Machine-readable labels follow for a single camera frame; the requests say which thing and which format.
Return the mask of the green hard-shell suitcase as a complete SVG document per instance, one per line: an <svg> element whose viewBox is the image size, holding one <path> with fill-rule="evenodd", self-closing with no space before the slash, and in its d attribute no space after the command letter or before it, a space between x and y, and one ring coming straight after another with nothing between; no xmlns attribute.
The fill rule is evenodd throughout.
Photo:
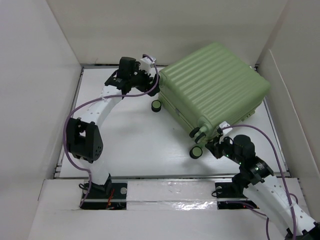
<svg viewBox="0 0 320 240"><path fill-rule="evenodd" d="M255 113L270 83L219 42L213 42L159 71L158 99L153 112L165 108L195 145L189 155L198 159L203 148L228 123L238 124Z"/></svg>

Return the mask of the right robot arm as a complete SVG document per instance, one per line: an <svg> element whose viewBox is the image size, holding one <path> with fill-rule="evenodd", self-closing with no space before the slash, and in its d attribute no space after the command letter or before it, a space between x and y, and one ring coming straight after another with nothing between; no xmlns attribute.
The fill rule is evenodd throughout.
<svg viewBox="0 0 320 240"><path fill-rule="evenodd" d="M219 159L227 157L239 164L239 173L232 178L231 191L243 195L256 204L275 224L286 240L318 240L320 224L301 207L289 200L285 185L280 183L273 170L256 156L255 145L246 135L215 137L205 147Z"/></svg>

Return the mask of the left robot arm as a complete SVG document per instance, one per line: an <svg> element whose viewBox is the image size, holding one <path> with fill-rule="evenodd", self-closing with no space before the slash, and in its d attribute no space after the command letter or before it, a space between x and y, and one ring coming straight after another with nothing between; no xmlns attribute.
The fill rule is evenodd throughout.
<svg viewBox="0 0 320 240"><path fill-rule="evenodd" d="M156 93L159 75L152 76L156 59L144 54L137 60L122 57L118 69L105 81L98 98L80 105L88 106L86 112L78 117L70 115L64 126L63 146L69 159L78 159L81 171L86 171L89 182L86 190L94 190L100 198L107 198L112 191L112 179L107 164L100 159L104 143L100 128L112 109L123 98L130 98L130 91L136 88L140 95Z"/></svg>

